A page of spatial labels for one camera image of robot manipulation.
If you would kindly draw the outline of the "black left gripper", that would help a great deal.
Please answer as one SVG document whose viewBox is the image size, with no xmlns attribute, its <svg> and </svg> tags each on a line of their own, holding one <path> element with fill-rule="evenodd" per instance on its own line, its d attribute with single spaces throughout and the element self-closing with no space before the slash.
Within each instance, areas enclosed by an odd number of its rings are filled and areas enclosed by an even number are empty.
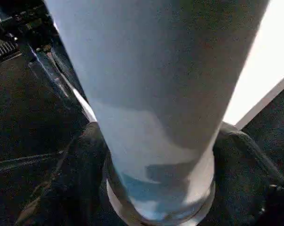
<svg viewBox="0 0 284 226">
<path fill-rule="evenodd" d="M 43 0 L 0 0 L 0 63 L 49 52 L 58 32 Z"/>
</svg>

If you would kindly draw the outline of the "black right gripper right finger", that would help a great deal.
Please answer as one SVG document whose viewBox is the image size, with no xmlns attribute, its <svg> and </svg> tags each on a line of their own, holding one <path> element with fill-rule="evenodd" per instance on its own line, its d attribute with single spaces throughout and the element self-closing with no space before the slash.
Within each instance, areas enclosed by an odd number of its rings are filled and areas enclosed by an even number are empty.
<svg viewBox="0 0 284 226">
<path fill-rule="evenodd" d="M 255 141 L 223 123 L 213 146 L 216 192 L 205 226 L 284 226 L 284 177 Z"/>
</svg>

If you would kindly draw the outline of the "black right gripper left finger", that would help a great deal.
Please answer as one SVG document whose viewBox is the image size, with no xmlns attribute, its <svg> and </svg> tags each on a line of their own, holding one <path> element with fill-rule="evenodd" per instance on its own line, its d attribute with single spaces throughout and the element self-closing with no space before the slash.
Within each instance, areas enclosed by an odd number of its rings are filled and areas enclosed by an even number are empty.
<svg viewBox="0 0 284 226">
<path fill-rule="evenodd" d="M 97 122 L 68 144 L 50 177 L 38 185 L 16 226 L 91 226 L 108 146 Z"/>
</svg>

